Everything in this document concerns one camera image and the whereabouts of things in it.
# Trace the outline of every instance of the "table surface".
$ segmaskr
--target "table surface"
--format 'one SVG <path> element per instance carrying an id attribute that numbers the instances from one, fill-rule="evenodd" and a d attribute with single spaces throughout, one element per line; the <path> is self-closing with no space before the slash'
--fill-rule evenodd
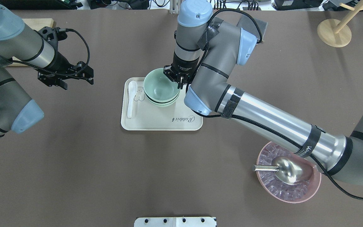
<path id="1" fill-rule="evenodd" d="M 130 227 L 137 217 L 217 217 L 218 226 L 363 226 L 363 201 L 323 176 L 310 200 L 271 197 L 251 171 L 268 142 L 234 121 L 204 119 L 198 131 L 126 131 L 124 83 L 170 64 L 177 17 L 167 10 L 14 11 L 53 18 L 78 30 L 91 49 L 95 84 L 47 87 L 37 72 L 9 72 L 45 112 L 21 135 L 0 139 L 0 226 Z M 363 12 L 353 38 L 336 49 L 317 36 L 319 22 L 346 12 L 251 12 L 269 22 L 264 43 L 229 83 L 284 111 L 349 135 L 363 114 Z M 221 13 L 230 23 L 240 15 Z M 86 60 L 73 33 L 59 50 Z M 342 183 L 363 196 L 363 187 Z"/>

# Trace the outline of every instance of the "wooden stand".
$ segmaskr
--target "wooden stand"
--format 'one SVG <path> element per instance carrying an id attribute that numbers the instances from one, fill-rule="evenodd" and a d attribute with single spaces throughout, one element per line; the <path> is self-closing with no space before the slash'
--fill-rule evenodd
<path id="1" fill-rule="evenodd" d="M 351 10 L 343 20 L 327 19 L 317 26 L 317 34 L 320 39 L 329 46 L 343 47 L 351 41 L 351 30 L 347 23 L 361 10 L 363 10 L 363 0 L 355 7 L 341 3 L 341 7 Z"/>

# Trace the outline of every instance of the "wooden board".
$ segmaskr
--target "wooden board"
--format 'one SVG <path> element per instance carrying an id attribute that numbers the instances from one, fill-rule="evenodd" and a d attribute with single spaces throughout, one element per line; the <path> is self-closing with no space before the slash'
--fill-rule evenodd
<path id="1" fill-rule="evenodd" d="M 40 30 L 43 27 L 49 26 L 52 27 L 54 20 L 52 18 L 37 18 L 37 19 L 23 19 L 23 21 L 33 30 Z M 19 63 L 13 63 L 9 66 L 25 66 Z"/>

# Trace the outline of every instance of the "metal scoop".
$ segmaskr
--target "metal scoop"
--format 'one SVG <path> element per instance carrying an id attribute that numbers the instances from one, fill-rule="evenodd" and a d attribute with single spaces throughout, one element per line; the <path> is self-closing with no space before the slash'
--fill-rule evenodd
<path id="1" fill-rule="evenodd" d="M 294 162 L 285 156 L 279 156 L 271 161 L 271 166 L 253 165 L 253 171 L 272 171 L 282 182 L 295 185 L 311 178 L 313 169 L 311 166 Z"/>

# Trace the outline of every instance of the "pink bowl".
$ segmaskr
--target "pink bowl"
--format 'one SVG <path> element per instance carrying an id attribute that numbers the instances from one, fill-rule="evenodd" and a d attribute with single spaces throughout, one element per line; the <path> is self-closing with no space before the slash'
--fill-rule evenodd
<path id="1" fill-rule="evenodd" d="M 260 160 L 260 155 L 263 154 L 265 155 L 266 152 L 268 152 L 266 150 L 267 147 L 277 147 L 284 150 L 284 151 L 287 151 L 287 152 L 290 152 L 288 151 L 287 149 L 283 148 L 282 146 L 274 143 L 274 142 L 269 142 L 267 143 L 263 148 L 262 150 L 260 151 L 260 153 L 258 154 L 258 158 L 257 158 L 257 161 L 256 161 L 256 164 L 258 164 L 259 160 Z M 313 197 L 317 190 L 319 189 L 320 187 L 320 183 L 321 183 L 321 173 L 317 170 L 317 167 L 316 165 L 314 165 L 313 163 L 311 163 L 310 161 L 307 161 L 306 159 L 303 159 L 303 158 L 300 158 L 299 156 L 297 155 L 294 155 L 292 154 L 290 156 L 290 158 L 293 160 L 293 161 L 296 161 L 296 162 L 301 162 L 301 163 L 304 163 L 304 164 L 307 164 L 307 165 L 310 165 L 312 168 L 313 168 L 313 174 L 311 176 L 311 178 L 309 179 L 309 184 L 307 185 L 307 192 L 301 197 L 301 198 L 296 198 L 294 200 L 284 200 L 284 199 L 281 199 L 279 197 L 277 197 L 276 195 L 274 195 L 273 193 L 271 193 L 268 188 L 264 185 L 264 183 L 261 181 L 261 176 L 260 176 L 260 172 L 256 172 L 257 174 L 257 177 L 258 177 L 258 180 L 260 181 L 260 184 L 261 186 L 270 194 L 272 195 L 273 197 L 277 198 L 278 200 L 281 200 L 281 201 L 284 201 L 284 202 L 287 202 L 287 203 L 301 203 L 301 202 L 305 202 L 307 200 L 309 200 L 311 197 Z"/>

